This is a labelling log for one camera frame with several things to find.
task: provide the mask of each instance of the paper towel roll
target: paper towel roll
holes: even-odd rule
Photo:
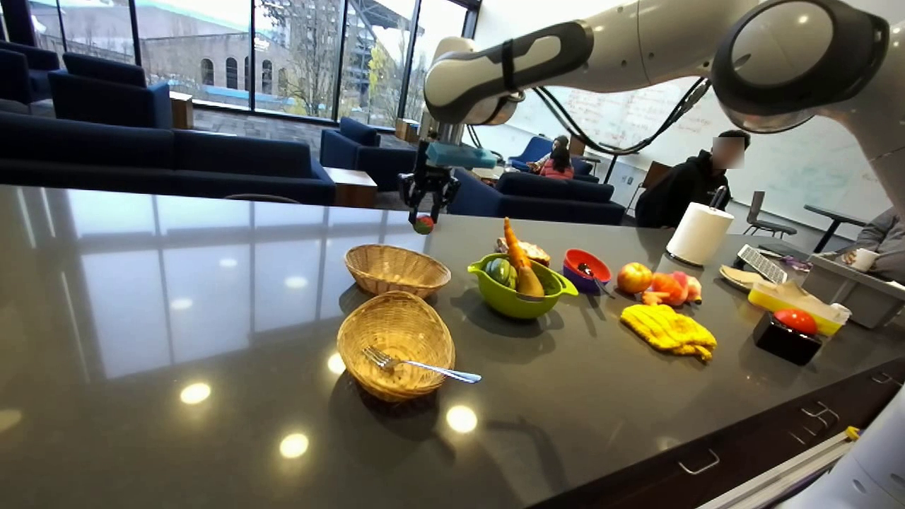
[[[703,205],[691,205],[668,243],[668,251],[685,263],[703,267],[724,243],[730,227],[730,213]]]

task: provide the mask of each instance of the glass wall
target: glass wall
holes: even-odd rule
[[[399,110],[418,115],[436,36],[461,35],[466,16],[453,0],[27,0],[27,5],[41,48],[140,62],[150,83],[169,83],[173,91],[193,94],[194,106],[324,121],[355,115],[381,127],[392,127]]]

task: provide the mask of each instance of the man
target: man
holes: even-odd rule
[[[709,152],[702,151],[644,190],[633,210],[635,227],[679,227],[691,202],[724,210],[730,205],[727,171],[737,164],[746,147],[750,137],[744,130],[716,137]]]
[[[905,284],[905,227],[886,210],[857,236],[855,247],[879,251],[870,274]]]

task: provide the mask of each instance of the green bowl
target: green bowl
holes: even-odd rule
[[[487,274],[483,267],[495,257],[507,257],[507,254],[480,257],[477,263],[466,267],[466,272],[477,278],[480,301],[502,316],[538,320],[549,313],[559,302],[559,298],[576,298],[576,288],[570,287],[570,281],[565,281],[562,274],[541,263],[535,263],[531,268],[543,287],[543,298],[521,298],[511,287],[502,287]]]

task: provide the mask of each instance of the red tomato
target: red tomato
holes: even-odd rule
[[[790,311],[774,311],[774,320],[798,333],[816,333],[816,320],[808,311],[790,308]]]

